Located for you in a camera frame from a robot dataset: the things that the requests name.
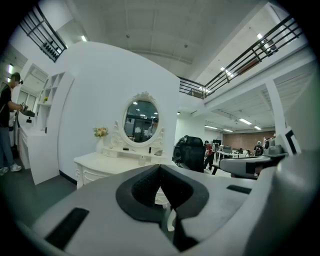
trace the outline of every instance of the dark green floor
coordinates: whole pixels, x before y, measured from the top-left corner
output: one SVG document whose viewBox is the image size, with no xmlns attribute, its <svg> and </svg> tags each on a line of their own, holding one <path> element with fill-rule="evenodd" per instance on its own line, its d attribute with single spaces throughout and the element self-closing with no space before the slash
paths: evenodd
<svg viewBox="0 0 320 256">
<path fill-rule="evenodd" d="M 15 219 L 31 226 L 49 207 L 77 189 L 77 186 L 58 175 L 35 185 L 30 169 L 7 172 L 0 176 L 1 193 Z"/>
</svg>

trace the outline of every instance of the ornate mirror frame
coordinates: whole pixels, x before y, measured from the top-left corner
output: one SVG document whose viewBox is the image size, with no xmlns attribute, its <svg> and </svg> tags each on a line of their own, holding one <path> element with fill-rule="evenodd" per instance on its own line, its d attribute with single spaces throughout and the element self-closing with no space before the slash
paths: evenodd
<svg viewBox="0 0 320 256">
<path fill-rule="evenodd" d="M 131 104 L 133 102 L 136 101 L 146 101 L 146 102 L 150 102 L 152 103 L 155 108 L 156 111 L 158 113 L 158 117 L 159 117 L 159 123 L 158 123 L 158 128 L 156 129 L 155 134 L 148 139 L 147 141 L 144 142 L 134 142 L 131 139 L 128 138 L 125 129 L 124 129 L 124 124 L 126 122 L 126 118 L 127 118 L 127 111 L 128 108 L 131 106 Z M 133 96 L 132 98 L 130 98 L 126 104 L 125 107 L 123 109 L 123 118 L 122 118 L 122 122 L 119 124 L 118 121 L 115 121 L 114 124 L 114 132 L 111 136 L 111 144 L 114 147 L 123 147 L 125 145 L 130 145 L 134 148 L 143 148 L 143 147 L 151 147 L 154 149 L 160 149 L 162 148 L 163 145 L 163 135 L 165 133 L 165 128 L 163 127 L 163 115 L 161 113 L 161 109 L 159 104 L 157 103 L 157 101 L 147 92 L 142 92 L 142 93 L 138 93 L 137 95 Z"/>
</svg>

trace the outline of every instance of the dressing table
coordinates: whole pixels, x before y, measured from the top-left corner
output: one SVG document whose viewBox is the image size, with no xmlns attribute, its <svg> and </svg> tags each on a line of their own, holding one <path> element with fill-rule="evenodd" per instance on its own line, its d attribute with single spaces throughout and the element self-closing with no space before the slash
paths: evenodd
<svg viewBox="0 0 320 256">
<path fill-rule="evenodd" d="M 95 180 L 142 166 L 175 165 L 172 156 L 166 155 L 162 150 L 165 129 L 162 127 L 161 109 L 156 100 L 147 92 L 139 93 L 128 100 L 123 113 L 122 122 L 115 121 L 110 143 L 104 146 L 102 153 L 92 152 L 74 158 L 77 189 Z M 154 124 L 155 115 L 158 123 L 154 135 L 150 138 L 143 136 L 148 126 Z M 137 142 L 135 138 L 145 139 Z M 162 205 L 164 209 L 169 206 L 161 187 L 156 194 L 155 204 Z M 169 231 L 174 230 L 172 223 L 175 216 L 173 210 L 167 224 Z"/>
</svg>

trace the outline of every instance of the brown wall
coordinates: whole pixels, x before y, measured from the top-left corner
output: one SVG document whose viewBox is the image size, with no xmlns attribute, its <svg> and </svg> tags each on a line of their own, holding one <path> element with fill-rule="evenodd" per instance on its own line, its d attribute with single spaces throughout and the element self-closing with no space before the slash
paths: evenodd
<svg viewBox="0 0 320 256">
<path fill-rule="evenodd" d="M 253 151 L 258 141 L 264 143 L 264 137 L 266 139 L 273 137 L 275 131 L 253 132 L 253 133 L 224 133 L 222 144 L 224 146 L 231 146 L 238 149 Z"/>
</svg>

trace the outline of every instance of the black baseboard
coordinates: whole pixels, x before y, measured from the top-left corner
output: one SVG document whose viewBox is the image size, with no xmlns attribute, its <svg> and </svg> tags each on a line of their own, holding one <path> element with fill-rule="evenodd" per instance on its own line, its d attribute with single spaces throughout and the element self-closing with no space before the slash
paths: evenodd
<svg viewBox="0 0 320 256">
<path fill-rule="evenodd" d="M 69 182 L 73 183 L 74 185 L 77 185 L 77 181 L 74 178 L 71 178 L 70 176 L 66 175 L 64 172 L 59 170 L 59 173 L 62 177 L 67 179 Z"/>
</svg>

